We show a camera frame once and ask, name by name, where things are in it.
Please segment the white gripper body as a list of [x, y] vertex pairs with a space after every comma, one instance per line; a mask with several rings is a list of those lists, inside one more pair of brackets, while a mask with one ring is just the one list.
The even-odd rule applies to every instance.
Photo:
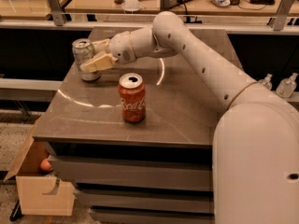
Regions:
[[109, 41], [108, 49], [118, 63], [132, 63], [136, 60], [130, 34], [130, 32], [123, 32], [114, 35]]

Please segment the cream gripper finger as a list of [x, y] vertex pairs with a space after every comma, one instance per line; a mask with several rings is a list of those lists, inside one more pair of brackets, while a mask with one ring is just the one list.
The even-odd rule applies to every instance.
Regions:
[[95, 54], [92, 58], [86, 59], [81, 65], [80, 69], [83, 72], [93, 73], [97, 71], [104, 71], [111, 69], [118, 59], [111, 53], [101, 51]]
[[94, 51], [96, 53], [100, 53], [100, 52], [108, 53], [109, 52], [108, 44], [109, 44], [108, 38], [103, 40], [93, 41]]

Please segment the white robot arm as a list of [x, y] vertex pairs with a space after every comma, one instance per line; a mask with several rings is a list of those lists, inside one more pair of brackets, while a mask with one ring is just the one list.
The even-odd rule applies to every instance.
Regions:
[[225, 111], [213, 137], [215, 224], [299, 224], [299, 113], [194, 36], [176, 14], [95, 44], [81, 68], [180, 54]]

